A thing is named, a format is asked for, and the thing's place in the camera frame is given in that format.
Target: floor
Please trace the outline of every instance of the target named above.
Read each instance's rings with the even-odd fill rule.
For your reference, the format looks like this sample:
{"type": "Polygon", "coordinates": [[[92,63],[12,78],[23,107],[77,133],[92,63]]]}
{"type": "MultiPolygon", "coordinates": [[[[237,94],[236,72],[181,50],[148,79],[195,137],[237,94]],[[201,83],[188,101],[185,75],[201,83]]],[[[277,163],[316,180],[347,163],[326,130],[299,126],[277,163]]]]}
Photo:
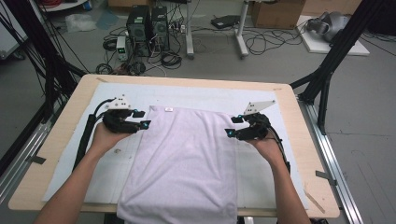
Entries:
{"type": "MultiPolygon", "coordinates": [[[[71,13],[90,14],[94,21],[98,21],[105,11],[101,7],[90,12],[74,8],[51,16],[62,26],[62,18],[71,13]]],[[[207,17],[197,17],[193,24],[210,27],[209,20],[207,17]]],[[[94,71],[96,65],[104,61],[102,37],[125,22],[125,19],[120,18],[108,30],[65,33],[64,38],[88,70],[94,71]]],[[[193,37],[194,60],[189,60],[182,48],[182,65],[177,70],[165,69],[167,77],[291,83],[315,71],[325,57],[323,54],[308,53],[304,44],[301,44],[284,45],[258,56],[250,54],[241,60],[231,32],[196,32],[193,37]]],[[[363,46],[370,51],[370,56],[347,56],[335,71],[326,130],[363,221],[392,223],[396,219],[396,181],[393,172],[396,169],[396,119],[393,117],[396,112],[393,98],[396,96],[396,43],[377,39],[369,41],[378,45],[361,39],[363,46]]],[[[257,49],[262,47],[262,42],[255,46],[257,49]]],[[[79,66],[64,44],[63,48],[67,60],[79,66]]],[[[112,66],[118,64],[120,62],[117,60],[111,63],[112,66]]],[[[160,69],[151,69],[144,75],[164,77],[165,73],[160,69]]],[[[0,92],[3,107],[0,110],[3,124],[0,156],[3,156],[44,98],[28,60],[0,61],[0,92]]],[[[11,194],[0,205],[0,222],[32,222],[35,212],[10,211],[7,208],[11,194]]],[[[101,223],[102,220],[103,214],[81,214],[78,223],[101,223]]],[[[347,223],[343,216],[328,221],[331,224],[347,223]]],[[[255,223],[276,223],[276,220],[256,218],[255,223]]]]}

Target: forearm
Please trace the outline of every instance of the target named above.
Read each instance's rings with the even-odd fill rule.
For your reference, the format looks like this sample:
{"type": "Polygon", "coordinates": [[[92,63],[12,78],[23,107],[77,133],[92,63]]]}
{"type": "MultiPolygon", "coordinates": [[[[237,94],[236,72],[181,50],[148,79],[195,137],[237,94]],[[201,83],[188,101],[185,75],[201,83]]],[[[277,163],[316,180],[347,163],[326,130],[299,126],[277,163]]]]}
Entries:
{"type": "Polygon", "coordinates": [[[271,168],[275,183],[278,223],[310,223],[283,160],[272,162],[271,168]]]}
{"type": "Polygon", "coordinates": [[[88,151],[76,170],[46,203],[36,218],[35,224],[76,223],[99,159],[99,156],[88,151]]]}

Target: hand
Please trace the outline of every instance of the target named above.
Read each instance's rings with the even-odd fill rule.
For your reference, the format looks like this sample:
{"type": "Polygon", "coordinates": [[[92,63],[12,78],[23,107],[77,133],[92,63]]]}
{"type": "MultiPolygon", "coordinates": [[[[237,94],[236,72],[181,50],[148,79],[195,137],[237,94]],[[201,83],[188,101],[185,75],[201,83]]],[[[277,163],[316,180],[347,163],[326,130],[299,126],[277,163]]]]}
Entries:
{"type": "Polygon", "coordinates": [[[89,151],[94,150],[95,154],[97,154],[99,157],[102,157],[121,139],[130,135],[130,133],[113,133],[108,130],[103,122],[100,122],[96,125],[89,151]]]}
{"type": "Polygon", "coordinates": [[[270,165],[274,165],[278,161],[284,163],[279,145],[271,132],[263,139],[247,140],[247,142],[253,145],[270,165]]]}

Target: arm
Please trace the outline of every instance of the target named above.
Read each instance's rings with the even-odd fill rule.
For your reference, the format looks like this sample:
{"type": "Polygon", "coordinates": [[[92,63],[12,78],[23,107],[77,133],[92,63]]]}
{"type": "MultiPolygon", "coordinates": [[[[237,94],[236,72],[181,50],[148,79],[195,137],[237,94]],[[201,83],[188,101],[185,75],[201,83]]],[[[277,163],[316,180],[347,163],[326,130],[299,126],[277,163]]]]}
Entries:
{"type": "Polygon", "coordinates": [[[35,224],[76,223],[96,164],[107,151],[127,136],[128,133],[112,133],[103,123],[99,123],[87,154],[43,207],[35,219],[35,224]]]}
{"type": "Polygon", "coordinates": [[[310,224],[274,137],[268,133],[264,139],[249,140],[248,142],[257,148],[271,166],[275,183],[278,223],[310,224]]]}

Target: wooden table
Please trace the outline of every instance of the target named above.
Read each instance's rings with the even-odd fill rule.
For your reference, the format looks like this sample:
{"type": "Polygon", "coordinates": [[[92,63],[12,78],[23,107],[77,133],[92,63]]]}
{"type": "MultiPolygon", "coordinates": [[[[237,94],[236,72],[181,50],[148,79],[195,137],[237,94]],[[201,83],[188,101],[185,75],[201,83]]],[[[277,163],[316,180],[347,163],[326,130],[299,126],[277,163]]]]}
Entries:
{"type": "MultiPolygon", "coordinates": [[[[81,115],[90,102],[97,85],[101,82],[131,83],[141,85],[164,85],[201,88],[224,88],[237,90],[273,91],[276,94],[282,117],[304,191],[309,203],[307,213],[310,217],[338,217],[340,212],[326,179],[317,177],[315,171],[323,172],[317,150],[306,127],[300,107],[291,87],[287,84],[221,81],[203,79],[184,79],[166,77],[120,77],[87,75],[67,103],[61,116],[53,126],[47,140],[38,152],[46,158],[44,164],[32,163],[23,180],[9,201],[14,210],[40,210],[44,206],[43,195],[51,181],[53,172],[63,150],[70,140],[81,115]]],[[[115,213],[115,204],[84,203],[81,211],[115,213]]],[[[275,217],[275,211],[264,209],[239,208],[239,216],[275,217]]]]}

